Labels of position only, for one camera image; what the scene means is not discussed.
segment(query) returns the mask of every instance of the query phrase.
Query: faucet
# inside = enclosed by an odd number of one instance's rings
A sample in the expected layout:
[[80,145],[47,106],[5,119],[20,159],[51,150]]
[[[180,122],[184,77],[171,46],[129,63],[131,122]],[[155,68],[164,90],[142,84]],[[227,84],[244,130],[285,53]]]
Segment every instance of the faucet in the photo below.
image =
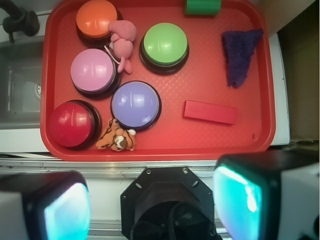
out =
[[22,31],[28,37],[37,34],[40,28],[37,14],[34,11],[26,11],[17,7],[11,0],[0,0],[0,8],[9,16],[3,20],[3,29],[9,34],[9,40],[14,43],[13,32]]

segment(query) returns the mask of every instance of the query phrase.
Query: sink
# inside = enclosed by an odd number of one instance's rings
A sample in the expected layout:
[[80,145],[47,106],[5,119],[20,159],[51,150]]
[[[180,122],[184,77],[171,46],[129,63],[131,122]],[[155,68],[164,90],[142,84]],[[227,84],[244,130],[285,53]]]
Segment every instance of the sink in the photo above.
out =
[[0,129],[40,127],[44,36],[0,43]]

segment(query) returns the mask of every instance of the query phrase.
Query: purple sponge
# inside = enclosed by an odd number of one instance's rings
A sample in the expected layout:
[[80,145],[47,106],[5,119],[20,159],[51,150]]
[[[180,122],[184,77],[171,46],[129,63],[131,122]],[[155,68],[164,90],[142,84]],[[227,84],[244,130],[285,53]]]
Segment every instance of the purple sponge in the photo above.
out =
[[222,34],[222,42],[228,66],[228,86],[240,87],[249,70],[251,56],[264,31],[226,31]]

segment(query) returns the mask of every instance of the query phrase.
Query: tiger plush toy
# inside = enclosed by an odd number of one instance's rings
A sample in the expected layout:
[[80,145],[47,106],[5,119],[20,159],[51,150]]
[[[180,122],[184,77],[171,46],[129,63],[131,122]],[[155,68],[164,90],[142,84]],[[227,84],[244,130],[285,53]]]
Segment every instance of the tiger plush toy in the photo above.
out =
[[120,127],[117,119],[109,120],[108,127],[104,134],[96,142],[97,149],[111,148],[114,151],[122,151],[124,149],[133,151],[136,146],[136,131],[133,129],[124,130]]

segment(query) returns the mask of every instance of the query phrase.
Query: orange button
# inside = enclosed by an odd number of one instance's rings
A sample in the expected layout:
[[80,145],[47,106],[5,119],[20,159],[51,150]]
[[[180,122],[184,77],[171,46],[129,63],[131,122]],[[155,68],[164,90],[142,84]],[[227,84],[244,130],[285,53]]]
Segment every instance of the orange button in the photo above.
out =
[[107,0],[90,0],[80,7],[75,20],[84,35],[102,38],[110,33],[109,23],[117,20],[117,10]]

